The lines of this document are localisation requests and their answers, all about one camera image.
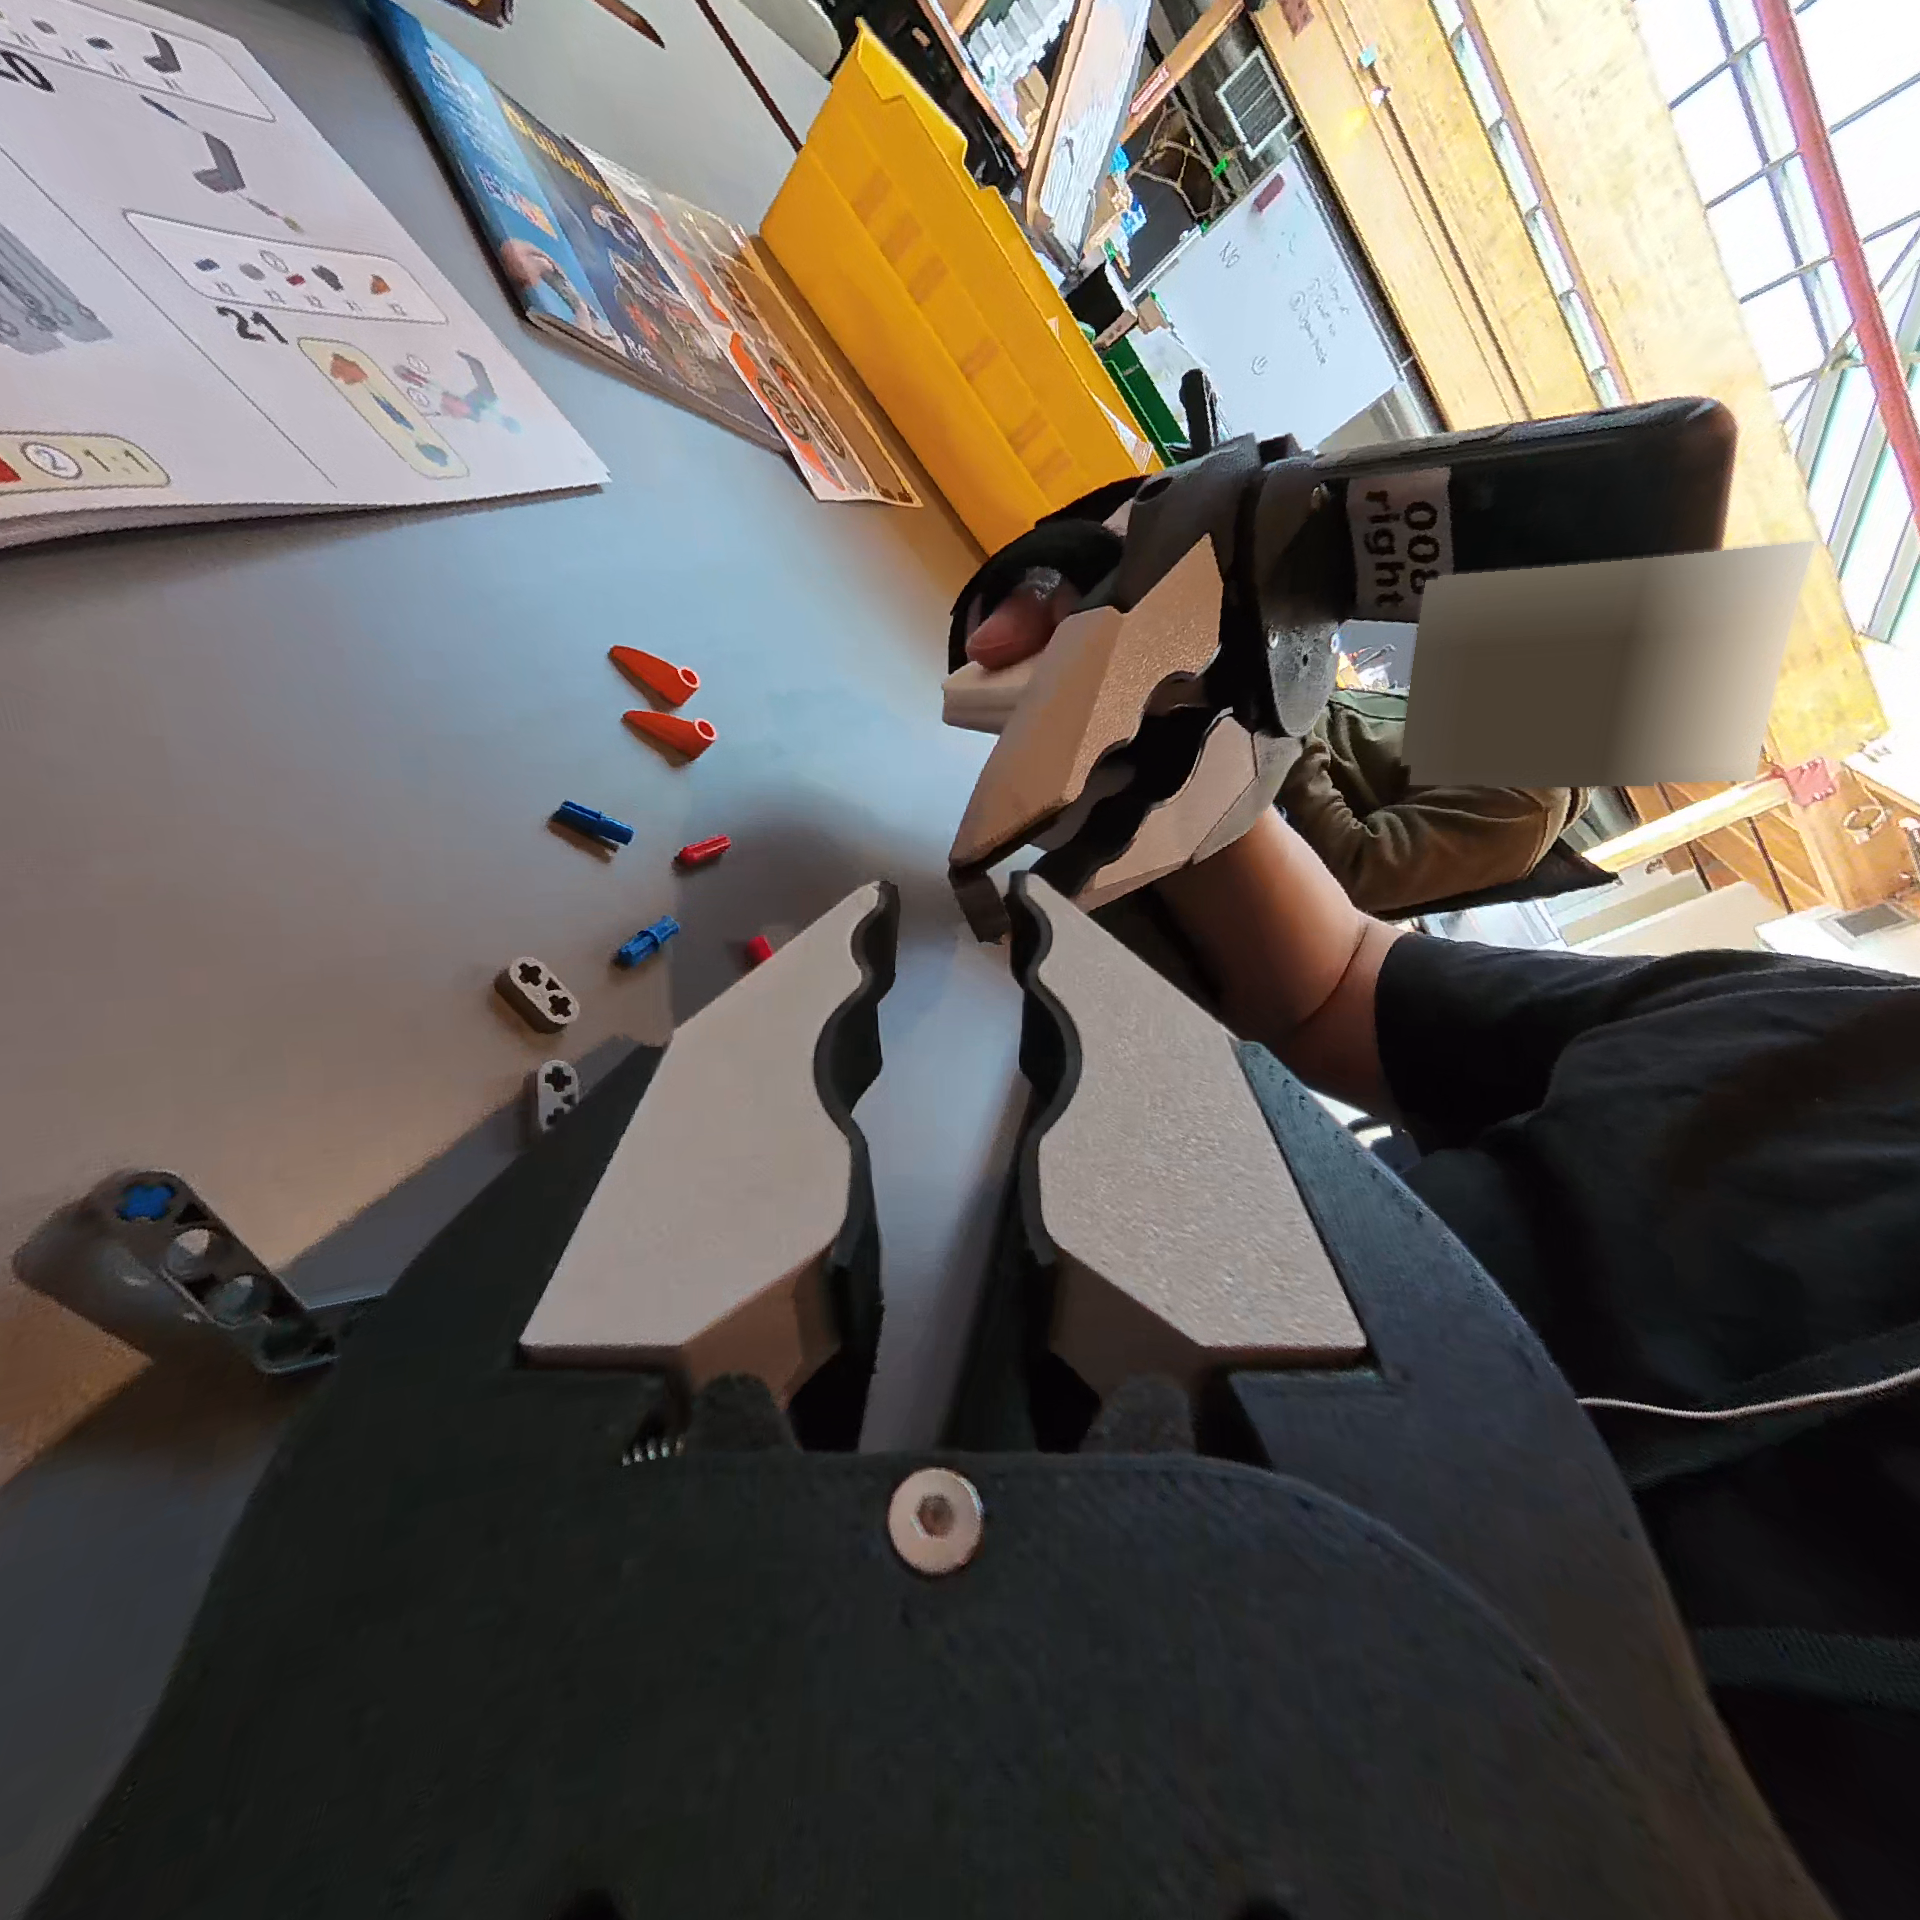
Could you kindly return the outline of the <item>large window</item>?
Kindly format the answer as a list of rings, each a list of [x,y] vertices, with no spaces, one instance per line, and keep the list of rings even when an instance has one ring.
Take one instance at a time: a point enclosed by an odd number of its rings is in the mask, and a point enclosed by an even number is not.
[[[1750,3],[1627,6],[1860,636],[1915,650],[1915,522],[1814,169]],[[1915,396],[1917,6],[1787,6],[1833,175]]]

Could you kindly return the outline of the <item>orange sticker sheet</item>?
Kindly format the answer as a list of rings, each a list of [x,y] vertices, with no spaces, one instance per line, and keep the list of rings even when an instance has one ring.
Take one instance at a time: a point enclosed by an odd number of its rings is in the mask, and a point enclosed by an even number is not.
[[[585,151],[644,244],[826,504],[917,510],[922,494],[786,298],[757,236]]]

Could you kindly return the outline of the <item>grey desk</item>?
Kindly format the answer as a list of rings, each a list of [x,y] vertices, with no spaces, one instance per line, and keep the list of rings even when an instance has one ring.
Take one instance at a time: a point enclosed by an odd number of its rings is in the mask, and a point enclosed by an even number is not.
[[[214,522],[4,555],[4,1916],[123,1766],[300,1384],[159,1367],[15,1251],[172,1168],[311,1298],[390,1283],[511,1163],[531,1071],[668,1041],[865,881],[900,889],[858,1116],[885,1321],[865,1447],[938,1436],[1013,1126],[1013,986],[945,881],[966,534],[830,507],[775,455],[521,326],[356,6],[170,6],[241,39],[610,480],[452,513]],[[702,691],[660,707],[630,644]],[[693,761],[622,728],[703,719]],[[599,848],[564,801],[635,827]],[[682,873],[708,834],[732,850]],[[652,962],[610,954],[674,918]],[[580,1001],[540,1033],[516,956]]]

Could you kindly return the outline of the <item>whiteboard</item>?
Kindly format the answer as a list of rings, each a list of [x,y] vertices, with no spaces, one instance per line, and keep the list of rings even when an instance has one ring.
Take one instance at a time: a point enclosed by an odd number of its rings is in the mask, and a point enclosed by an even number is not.
[[[1210,376],[1233,435],[1354,451],[1425,426],[1404,356],[1299,153],[1182,240],[1150,294]]]

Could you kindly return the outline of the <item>green plastic bin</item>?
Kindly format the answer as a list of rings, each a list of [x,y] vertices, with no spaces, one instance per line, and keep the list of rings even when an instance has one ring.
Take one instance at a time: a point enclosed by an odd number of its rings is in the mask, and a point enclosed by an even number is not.
[[[1172,327],[1129,327],[1113,344],[1097,348],[1126,409],[1166,465],[1189,458],[1189,420],[1182,385],[1207,366],[1189,353]]]

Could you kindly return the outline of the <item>grey angled beam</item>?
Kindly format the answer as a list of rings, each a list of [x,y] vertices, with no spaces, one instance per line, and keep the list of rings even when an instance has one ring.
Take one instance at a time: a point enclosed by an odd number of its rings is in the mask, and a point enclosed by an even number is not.
[[[303,1302],[170,1168],[95,1182],[18,1248],[15,1276],[148,1361],[222,1361],[266,1379],[330,1367],[377,1302]]]

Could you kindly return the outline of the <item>closed blue booklet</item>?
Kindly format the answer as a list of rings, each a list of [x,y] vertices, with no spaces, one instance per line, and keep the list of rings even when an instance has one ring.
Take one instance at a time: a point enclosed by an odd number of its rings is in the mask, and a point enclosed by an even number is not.
[[[588,156],[395,3],[367,18],[527,326],[783,452],[775,420]]]

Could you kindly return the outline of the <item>red pipe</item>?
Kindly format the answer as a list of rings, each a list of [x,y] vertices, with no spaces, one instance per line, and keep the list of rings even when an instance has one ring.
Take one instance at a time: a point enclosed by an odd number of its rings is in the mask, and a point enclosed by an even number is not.
[[[1908,494],[1908,513],[1917,515],[1917,427],[1908,394],[1903,351],[1887,330],[1879,287],[1865,262],[1865,244],[1833,156],[1833,144],[1794,15],[1787,3],[1757,3],[1763,41],[1774,78],[1783,91],[1793,144],[1806,166],[1814,212],[1828,242],[1830,263],[1839,276],[1847,319],[1874,394],[1879,423]]]

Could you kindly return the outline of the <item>person's right hand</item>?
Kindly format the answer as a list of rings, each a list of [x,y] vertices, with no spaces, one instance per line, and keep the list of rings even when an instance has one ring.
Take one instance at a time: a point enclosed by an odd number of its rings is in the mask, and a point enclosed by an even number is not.
[[[1037,656],[1076,601],[1078,590],[1058,570],[1029,570],[993,611],[972,615],[965,662],[997,674]]]

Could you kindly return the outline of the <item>person's right forearm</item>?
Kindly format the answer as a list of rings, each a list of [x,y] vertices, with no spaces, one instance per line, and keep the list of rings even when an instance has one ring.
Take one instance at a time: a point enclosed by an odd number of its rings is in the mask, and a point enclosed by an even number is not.
[[[1399,1116],[1377,1035],[1377,987],[1404,938],[1343,894],[1275,810],[1239,842],[1159,881],[1215,987],[1220,1018],[1318,1095]]]

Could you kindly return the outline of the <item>person's black shirt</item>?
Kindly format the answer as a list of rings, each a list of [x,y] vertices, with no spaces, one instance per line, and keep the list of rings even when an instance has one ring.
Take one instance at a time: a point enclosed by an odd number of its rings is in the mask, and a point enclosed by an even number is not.
[[[1409,1187],[1599,1407],[1793,1848],[1915,1916],[1915,984],[1409,935],[1377,1035]]]

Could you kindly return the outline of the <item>yellow plastic bin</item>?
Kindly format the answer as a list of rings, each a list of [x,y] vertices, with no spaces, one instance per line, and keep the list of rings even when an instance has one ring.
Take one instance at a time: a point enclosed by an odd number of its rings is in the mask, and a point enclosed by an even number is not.
[[[866,28],[759,240],[986,552],[1159,468],[959,128]]]

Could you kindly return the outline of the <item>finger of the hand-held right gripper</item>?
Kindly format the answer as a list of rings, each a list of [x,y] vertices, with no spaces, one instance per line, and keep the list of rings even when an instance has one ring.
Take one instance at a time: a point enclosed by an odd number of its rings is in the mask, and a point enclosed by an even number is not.
[[[1003,670],[973,663],[945,684],[951,729],[993,736],[949,867],[995,868],[1021,848],[1055,848],[1124,780],[1113,764],[1169,713],[1227,711],[1207,691],[1222,662],[1222,585],[1197,538],[1129,609],[1083,609],[1044,651]]]
[[[1123,784],[1042,856],[1042,878],[1093,913],[1239,842],[1283,783],[1283,736],[1185,710],[1113,764]]]

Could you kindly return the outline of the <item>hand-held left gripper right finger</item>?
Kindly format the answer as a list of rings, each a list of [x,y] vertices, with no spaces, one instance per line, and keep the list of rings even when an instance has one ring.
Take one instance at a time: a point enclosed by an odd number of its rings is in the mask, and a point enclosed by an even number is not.
[[[1233,1033],[1049,882],[1018,875],[1005,907],[1047,1352],[1102,1400],[1358,1363],[1358,1310]]]

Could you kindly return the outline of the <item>open white instruction booklet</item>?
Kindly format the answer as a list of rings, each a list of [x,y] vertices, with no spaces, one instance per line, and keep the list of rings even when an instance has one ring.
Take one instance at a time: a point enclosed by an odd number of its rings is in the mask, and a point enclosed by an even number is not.
[[[241,39],[9,3],[3,121],[4,550],[605,484]]]

